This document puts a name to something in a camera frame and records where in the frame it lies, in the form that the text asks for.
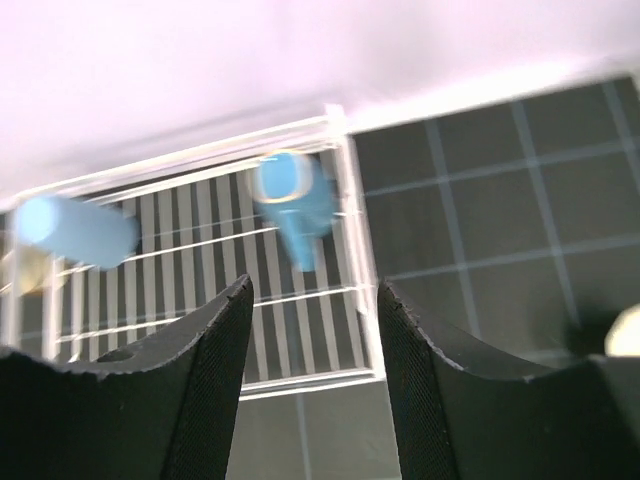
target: blue cup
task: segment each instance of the blue cup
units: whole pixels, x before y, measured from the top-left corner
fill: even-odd
[[[18,240],[74,262],[115,268],[138,243],[138,225],[123,212],[95,203],[42,195],[16,211]]]
[[[336,213],[322,166],[301,153],[275,152],[251,172],[250,183],[258,210],[280,229],[292,263],[313,271],[315,242],[331,230]]]

